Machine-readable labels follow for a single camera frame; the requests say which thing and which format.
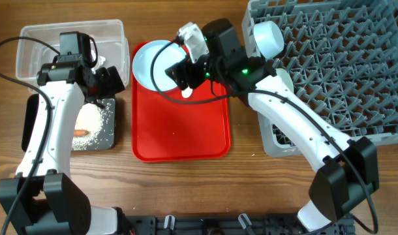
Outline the white tissue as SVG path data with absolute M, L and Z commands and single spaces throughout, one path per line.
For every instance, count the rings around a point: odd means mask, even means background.
M 91 56 L 94 58 L 96 56 L 96 53 L 94 50 L 91 50 Z M 103 64 L 106 62 L 106 58 L 104 56 L 99 56 L 97 59 L 97 64 L 92 68 L 94 71 L 97 70 L 98 68 L 102 67 Z

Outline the mint green bowl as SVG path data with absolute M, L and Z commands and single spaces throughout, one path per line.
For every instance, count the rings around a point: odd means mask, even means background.
M 290 77 L 290 74 L 287 70 L 285 69 L 275 69 L 277 76 L 280 76 L 283 83 L 286 85 L 286 87 L 291 91 L 294 92 L 294 85 L 292 78 Z

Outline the carrot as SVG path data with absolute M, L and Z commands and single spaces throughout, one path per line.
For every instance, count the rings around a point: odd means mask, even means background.
M 74 131 L 74 137 L 83 137 L 87 136 L 89 134 L 89 131 L 83 130 L 83 129 L 76 129 Z

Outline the light blue plate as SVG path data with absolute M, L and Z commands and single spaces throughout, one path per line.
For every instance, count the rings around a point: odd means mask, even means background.
M 132 73 L 139 84 L 146 89 L 156 91 L 151 81 L 151 62 L 156 53 L 168 40 L 154 40 L 143 45 L 132 60 Z M 161 91 L 170 91 L 177 87 L 176 83 L 165 73 L 165 70 L 182 61 L 186 52 L 176 44 L 172 44 L 160 53 L 154 65 L 154 80 Z

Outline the light blue bowl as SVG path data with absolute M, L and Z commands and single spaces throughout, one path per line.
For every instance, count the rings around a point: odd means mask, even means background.
M 257 48 L 266 59 L 273 59 L 284 49 L 283 34 L 275 22 L 266 21 L 256 24 L 254 38 Z

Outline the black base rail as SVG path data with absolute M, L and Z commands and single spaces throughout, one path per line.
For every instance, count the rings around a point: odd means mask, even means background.
M 275 235 L 310 234 L 294 213 L 269 214 L 265 216 L 236 217 L 155 217 L 128 216 L 135 227 L 135 234 L 151 235 Z

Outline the black tray bin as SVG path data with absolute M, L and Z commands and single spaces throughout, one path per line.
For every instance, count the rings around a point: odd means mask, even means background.
M 72 151 L 97 151 L 111 149 L 115 145 L 115 99 L 103 99 L 98 103 L 84 104 L 78 114 L 72 139 Z M 22 149 L 29 145 L 38 110 L 38 95 L 27 100 L 22 134 Z

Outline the clear plastic bin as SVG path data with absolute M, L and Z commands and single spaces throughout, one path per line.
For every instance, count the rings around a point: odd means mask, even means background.
M 59 49 L 59 35 L 64 32 L 78 31 L 94 38 L 98 55 L 106 62 L 102 67 L 115 66 L 123 81 L 129 84 L 130 52 L 129 42 L 121 20 L 93 20 L 82 22 L 49 23 L 28 25 L 22 28 L 22 37 L 39 39 L 56 50 Z M 48 47 L 30 40 L 20 40 L 16 54 L 16 78 L 37 85 L 36 75 L 45 63 L 51 63 L 56 53 Z

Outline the red serving tray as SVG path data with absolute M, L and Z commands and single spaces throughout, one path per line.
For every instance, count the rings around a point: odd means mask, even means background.
M 213 159 L 232 145 L 228 101 L 170 102 L 131 78 L 131 144 L 145 163 Z

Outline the white plastic spoon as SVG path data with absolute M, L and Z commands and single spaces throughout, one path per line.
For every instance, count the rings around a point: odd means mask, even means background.
M 187 87 L 186 89 L 181 91 L 181 96 L 184 99 L 187 99 L 192 95 L 192 92 L 193 92 L 193 90 L 191 88 Z

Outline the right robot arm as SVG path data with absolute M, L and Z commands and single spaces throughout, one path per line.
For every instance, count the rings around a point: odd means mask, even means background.
M 284 48 L 275 22 L 256 24 L 253 34 L 260 50 L 256 57 L 246 53 L 226 18 L 203 27 L 186 23 L 174 42 L 188 54 L 166 74 L 180 89 L 194 89 L 207 80 L 223 85 L 229 96 L 268 118 L 296 145 L 315 173 L 309 202 L 297 217 L 315 234 L 371 201 L 379 188 L 376 146 L 366 137 L 352 140 L 294 94 L 288 72 L 269 63 Z

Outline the pile of white rice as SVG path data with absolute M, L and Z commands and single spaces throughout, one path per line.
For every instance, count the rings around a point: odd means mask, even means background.
M 87 136 L 73 137 L 72 151 L 97 151 L 115 145 L 115 99 L 103 99 L 99 104 L 82 106 L 75 124 L 76 129 L 89 131 Z

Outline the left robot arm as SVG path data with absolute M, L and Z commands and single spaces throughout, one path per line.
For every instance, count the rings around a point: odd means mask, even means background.
M 115 67 L 97 67 L 97 46 L 78 31 L 61 33 L 54 60 L 41 66 L 31 138 L 13 178 L 0 180 L 5 226 L 18 234 L 135 234 L 121 208 L 93 206 L 70 177 L 75 124 L 85 104 L 125 89 Z

